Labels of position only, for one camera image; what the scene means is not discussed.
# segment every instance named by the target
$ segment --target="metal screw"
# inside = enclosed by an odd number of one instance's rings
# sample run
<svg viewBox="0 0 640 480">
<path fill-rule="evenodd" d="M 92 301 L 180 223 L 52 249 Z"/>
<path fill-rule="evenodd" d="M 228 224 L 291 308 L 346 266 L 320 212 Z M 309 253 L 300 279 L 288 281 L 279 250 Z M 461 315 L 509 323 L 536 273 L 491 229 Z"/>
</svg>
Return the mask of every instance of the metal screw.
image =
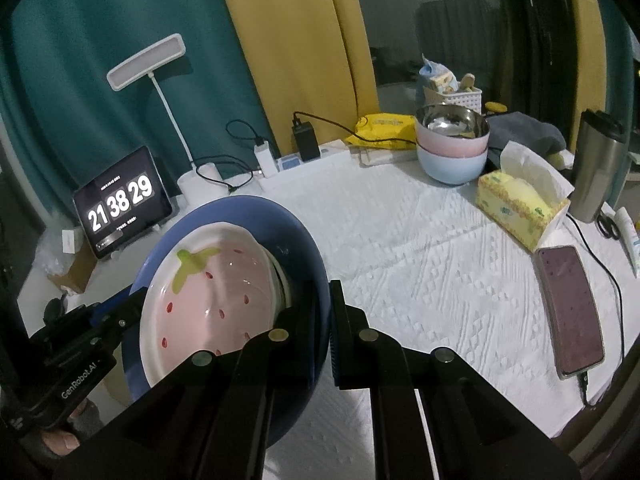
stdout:
<svg viewBox="0 0 640 480">
<path fill-rule="evenodd" d="M 358 337 L 363 340 L 363 341 L 367 341 L 369 343 L 371 343 L 372 341 L 375 341 L 376 339 L 378 339 L 378 336 L 380 334 L 378 333 L 377 330 L 373 330 L 372 328 L 364 328 L 362 330 L 360 330 L 360 332 L 358 333 Z"/>
<path fill-rule="evenodd" d="M 437 348 L 435 352 L 436 359 L 441 363 L 450 363 L 456 357 L 451 348 Z"/>
<path fill-rule="evenodd" d="M 275 343 L 279 343 L 281 341 L 286 341 L 289 338 L 289 332 L 284 330 L 283 328 L 274 328 L 269 332 L 269 339 L 271 339 Z"/>
<path fill-rule="evenodd" d="M 213 361 L 213 357 L 210 352 L 201 350 L 191 356 L 191 362 L 196 366 L 207 366 L 210 362 Z"/>
</svg>

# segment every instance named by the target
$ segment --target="teal curtain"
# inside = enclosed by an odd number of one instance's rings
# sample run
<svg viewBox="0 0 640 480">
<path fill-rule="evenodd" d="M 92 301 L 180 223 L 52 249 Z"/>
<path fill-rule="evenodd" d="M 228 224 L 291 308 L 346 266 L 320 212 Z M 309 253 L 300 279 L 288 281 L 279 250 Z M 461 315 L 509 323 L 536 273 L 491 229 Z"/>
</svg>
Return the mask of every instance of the teal curtain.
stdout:
<svg viewBox="0 0 640 480">
<path fill-rule="evenodd" d="M 71 214 L 78 187 L 142 144 L 165 180 L 190 169 L 151 81 L 114 92 L 106 79 L 174 32 L 186 55 L 155 74 L 193 156 L 233 155 L 254 168 L 252 143 L 225 132 L 235 118 L 275 146 L 224 0 L 21 0 L 0 30 L 0 116 L 47 209 Z"/>
<path fill-rule="evenodd" d="M 622 124 L 628 148 L 634 111 L 634 54 L 629 26 L 613 0 L 598 0 L 607 48 L 607 100 L 605 111 Z M 625 185 L 631 160 L 625 155 L 611 186 L 607 203 L 616 205 Z"/>
</svg>

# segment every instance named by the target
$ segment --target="yellow package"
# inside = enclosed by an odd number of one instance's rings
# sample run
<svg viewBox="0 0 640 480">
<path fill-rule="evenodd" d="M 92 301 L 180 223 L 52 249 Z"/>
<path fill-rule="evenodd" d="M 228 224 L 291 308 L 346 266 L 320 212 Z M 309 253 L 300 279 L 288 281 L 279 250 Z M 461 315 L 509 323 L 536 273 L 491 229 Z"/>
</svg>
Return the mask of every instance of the yellow package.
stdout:
<svg viewBox="0 0 640 480">
<path fill-rule="evenodd" d="M 412 115 L 401 114 L 371 114 L 365 115 L 356 124 L 356 135 L 344 139 L 353 146 L 364 148 L 384 148 L 386 150 L 414 150 L 415 149 L 415 118 Z"/>
<path fill-rule="evenodd" d="M 531 252 L 558 226 L 569 203 L 565 198 L 551 207 L 529 182 L 499 170 L 478 179 L 476 205 Z"/>
</svg>

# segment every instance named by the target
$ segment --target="stainless steel bowl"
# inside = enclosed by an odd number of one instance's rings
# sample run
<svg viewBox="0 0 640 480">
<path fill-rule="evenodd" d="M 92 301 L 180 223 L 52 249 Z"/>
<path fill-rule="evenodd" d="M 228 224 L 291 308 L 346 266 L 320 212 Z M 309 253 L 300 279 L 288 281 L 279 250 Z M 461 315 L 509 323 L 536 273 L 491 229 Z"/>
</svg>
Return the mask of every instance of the stainless steel bowl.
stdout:
<svg viewBox="0 0 640 480">
<path fill-rule="evenodd" d="M 416 117 L 420 124 L 446 137 L 475 139 L 489 134 L 489 123 L 482 115 L 459 105 L 427 105 Z"/>
</svg>

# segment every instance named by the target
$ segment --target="green strawberry leaf pattern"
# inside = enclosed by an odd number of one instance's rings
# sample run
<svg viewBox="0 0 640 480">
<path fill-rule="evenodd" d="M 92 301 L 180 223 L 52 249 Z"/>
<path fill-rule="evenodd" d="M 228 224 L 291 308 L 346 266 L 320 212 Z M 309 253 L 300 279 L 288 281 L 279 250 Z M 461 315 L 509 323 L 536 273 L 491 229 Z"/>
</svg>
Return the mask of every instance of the green strawberry leaf pattern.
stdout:
<svg viewBox="0 0 640 480">
<path fill-rule="evenodd" d="M 186 249 L 180 249 L 176 256 L 181 262 L 180 269 L 175 273 L 174 280 L 171 284 L 171 290 L 174 294 L 180 294 L 180 291 L 187 282 L 187 278 L 191 274 L 201 273 L 207 266 L 207 261 L 210 257 L 215 256 L 220 252 L 217 247 L 208 247 L 197 253 L 191 254 Z"/>
</svg>

